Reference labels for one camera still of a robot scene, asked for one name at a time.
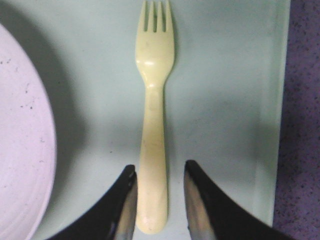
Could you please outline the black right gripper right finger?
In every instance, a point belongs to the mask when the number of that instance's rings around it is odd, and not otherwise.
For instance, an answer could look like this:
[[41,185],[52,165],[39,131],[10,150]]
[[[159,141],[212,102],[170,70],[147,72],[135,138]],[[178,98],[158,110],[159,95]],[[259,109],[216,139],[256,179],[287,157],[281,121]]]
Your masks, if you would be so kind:
[[288,240],[225,194],[195,160],[184,166],[184,198],[193,240]]

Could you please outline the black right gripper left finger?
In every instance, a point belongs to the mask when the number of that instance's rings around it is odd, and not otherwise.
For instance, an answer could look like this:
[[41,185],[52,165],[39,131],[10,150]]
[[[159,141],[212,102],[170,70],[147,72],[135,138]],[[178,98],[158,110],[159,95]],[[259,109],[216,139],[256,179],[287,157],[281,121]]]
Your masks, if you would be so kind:
[[137,213],[137,174],[127,165],[111,188],[51,240],[131,240]]

